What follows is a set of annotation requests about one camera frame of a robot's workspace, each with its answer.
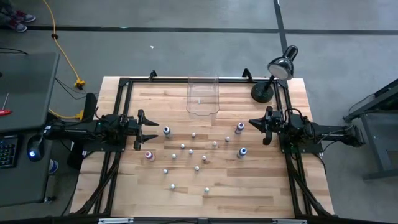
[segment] black lamp shade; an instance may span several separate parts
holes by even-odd
[[[299,49],[296,46],[289,46],[283,56],[273,59],[269,62],[267,68],[271,75],[282,80],[290,80],[293,77],[293,60]]]

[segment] yellow cable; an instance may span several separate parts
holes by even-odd
[[[43,2],[44,2],[44,4],[47,6],[47,8],[49,9],[50,14],[51,14],[52,26],[53,26],[53,34],[57,34],[57,30],[56,30],[56,27],[55,27],[55,26],[56,26],[56,25],[55,25],[55,19],[54,19],[54,15],[53,15],[53,13],[52,13],[52,10],[51,10],[49,4],[47,4],[47,1],[43,0]],[[82,80],[80,79],[79,75],[77,74],[77,72],[76,72],[76,70],[75,70],[75,67],[72,65],[72,63],[70,63],[67,54],[63,51],[61,45],[58,43],[57,38],[56,38],[56,37],[53,37],[53,40],[54,40],[55,44],[57,45],[57,47],[61,50],[63,56],[65,56],[65,59],[67,60],[67,62],[68,62],[68,64],[69,64],[69,66],[72,68],[73,72],[75,73],[76,78],[77,78],[77,81],[76,81],[76,82],[77,82],[77,83],[81,83]]]
[[[51,110],[50,108],[49,108],[49,111],[50,111],[50,113],[54,114],[56,117],[59,117],[59,118],[63,118],[63,119],[75,119],[75,118],[77,118],[77,116],[63,116],[63,115],[59,115],[59,114],[57,114],[56,112],[54,112],[54,110]]]

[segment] person's foot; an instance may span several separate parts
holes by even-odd
[[[20,10],[15,11],[15,13],[11,15],[11,17],[17,22],[33,22],[36,20],[35,16],[26,14]]]
[[[4,23],[17,32],[25,32],[27,30],[27,27],[24,24],[21,24],[8,16],[4,17]]]

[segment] keyboard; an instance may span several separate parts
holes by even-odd
[[[18,156],[18,135],[0,137],[0,169],[15,167]]]

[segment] lamp base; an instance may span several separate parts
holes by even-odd
[[[259,82],[251,89],[251,97],[259,103],[270,102],[274,96],[274,90],[271,86],[265,90],[266,84],[266,82]]]

